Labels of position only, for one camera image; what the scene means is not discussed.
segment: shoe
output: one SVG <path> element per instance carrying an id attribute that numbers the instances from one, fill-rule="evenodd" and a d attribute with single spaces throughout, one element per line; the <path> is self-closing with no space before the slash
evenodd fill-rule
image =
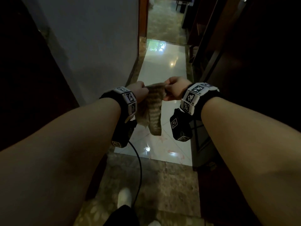
<path id="1" fill-rule="evenodd" d="M 132 206 L 132 195 L 127 187 L 120 190 L 118 194 L 117 208 L 119 209 L 123 205 Z"/>
<path id="2" fill-rule="evenodd" d="M 148 226 L 161 226 L 161 224 L 159 223 L 159 221 L 153 221 Z"/>

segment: white wall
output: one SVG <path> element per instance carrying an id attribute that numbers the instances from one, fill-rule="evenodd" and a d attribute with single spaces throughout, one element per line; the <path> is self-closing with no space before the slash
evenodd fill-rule
<path id="1" fill-rule="evenodd" d="M 137 58 L 138 0 L 22 0 L 80 105 L 124 86 Z"/>

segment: black pants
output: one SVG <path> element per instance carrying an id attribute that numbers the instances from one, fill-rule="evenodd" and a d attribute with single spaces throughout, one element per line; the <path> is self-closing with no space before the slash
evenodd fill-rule
<path id="1" fill-rule="evenodd" d="M 109 219 L 104 223 L 103 226 L 111 225 L 139 226 L 140 224 L 134 210 L 127 205 L 123 205 L 110 215 Z"/>

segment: hand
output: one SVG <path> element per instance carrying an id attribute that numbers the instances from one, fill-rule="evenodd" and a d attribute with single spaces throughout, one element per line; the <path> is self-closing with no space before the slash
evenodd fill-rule
<path id="1" fill-rule="evenodd" d="M 183 77 L 171 77 L 165 81 L 165 89 L 167 91 L 164 101 L 181 100 L 183 92 L 191 84 L 191 82 Z"/>
<path id="2" fill-rule="evenodd" d="M 143 99 L 146 98 L 146 96 L 148 95 L 148 88 L 144 86 L 144 83 L 142 81 L 130 84 L 127 86 L 127 88 L 133 92 L 137 103 L 143 101 Z"/>

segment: forearm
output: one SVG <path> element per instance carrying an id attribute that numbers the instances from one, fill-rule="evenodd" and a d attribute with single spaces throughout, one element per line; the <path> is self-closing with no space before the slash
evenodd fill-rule
<path id="1" fill-rule="evenodd" d="M 30 225 L 70 223 L 119 116 L 119 104 L 103 98 L 58 117 L 0 152 L 0 181 L 5 184 L 1 207 L 8 206 L 1 208 L 1 216 Z"/>
<path id="2" fill-rule="evenodd" d="M 296 223 L 301 197 L 301 134 L 222 98 L 210 99 L 201 117 L 261 222 Z"/>

